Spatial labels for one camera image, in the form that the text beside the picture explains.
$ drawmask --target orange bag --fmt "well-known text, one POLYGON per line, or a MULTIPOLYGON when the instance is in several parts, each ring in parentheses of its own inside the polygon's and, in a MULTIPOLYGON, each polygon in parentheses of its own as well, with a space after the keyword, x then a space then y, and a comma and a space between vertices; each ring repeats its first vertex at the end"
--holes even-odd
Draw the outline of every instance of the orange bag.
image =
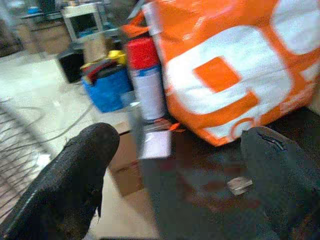
POLYGON ((229 143, 310 102, 320 66, 318 0, 153 6, 169 112, 209 143, 229 143))

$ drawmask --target blue bucket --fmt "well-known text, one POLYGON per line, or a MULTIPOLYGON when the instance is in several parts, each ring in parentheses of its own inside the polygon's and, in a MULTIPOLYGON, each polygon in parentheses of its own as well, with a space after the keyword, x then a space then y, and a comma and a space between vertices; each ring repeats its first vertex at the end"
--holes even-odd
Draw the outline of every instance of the blue bucket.
POLYGON ((102 113, 122 109, 121 95, 132 90, 126 68, 98 78, 94 85, 88 84, 84 78, 82 83, 93 104, 102 113))

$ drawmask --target yellow object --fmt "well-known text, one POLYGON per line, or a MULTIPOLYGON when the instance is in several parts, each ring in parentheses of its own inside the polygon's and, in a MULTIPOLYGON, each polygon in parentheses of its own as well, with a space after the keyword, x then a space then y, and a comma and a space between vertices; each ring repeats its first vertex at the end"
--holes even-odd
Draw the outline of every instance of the yellow object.
POLYGON ((121 50, 111 50, 108 54, 109 59, 114 59, 118 64, 125 65, 127 62, 126 54, 121 50))
POLYGON ((98 60, 93 61, 93 62, 88 62, 88 63, 82 65, 82 66, 80 67, 80 69, 82 70, 82 69, 85 69, 85 68, 87 68, 87 67, 90 67, 91 65, 96 64, 96 63, 100 62, 100 61, 103 60, 103 59, 116 60, 116 62, 117 62, 118 64, 122 64, 122 65, 125 65, 126 62, 127 62, 127 56, 126 56, 126 54, 125 54, 123 51, 121 51, 121 50, 111 50, 111 51, 109 51, 107 57, 98 59, 98 60))

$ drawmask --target white label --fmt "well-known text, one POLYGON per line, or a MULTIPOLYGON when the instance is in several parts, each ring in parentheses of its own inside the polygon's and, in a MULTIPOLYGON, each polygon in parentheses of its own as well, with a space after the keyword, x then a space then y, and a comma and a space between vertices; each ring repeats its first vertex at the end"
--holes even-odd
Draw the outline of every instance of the white label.
POLYGON ((142 6, 146 24, 149 26, 149 34, 151 36, 159 34, 163 31, 160 23, 159 15, 154 2, 146 3, 142 6))
POLYGON ((143 119, 155 120, 165 115, 161 76, 158 68, 132 71, 136 96, 141 102, 143 119))

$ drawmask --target small metal piece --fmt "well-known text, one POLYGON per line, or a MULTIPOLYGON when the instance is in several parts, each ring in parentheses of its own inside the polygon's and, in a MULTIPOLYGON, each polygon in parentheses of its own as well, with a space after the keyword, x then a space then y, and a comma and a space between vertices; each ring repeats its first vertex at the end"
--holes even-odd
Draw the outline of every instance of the small metal piece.
POLYGON ((251 179, 239 176, 228 181, 227 186, 235 196, 238 196, 247 192, 252 184, 251 179))

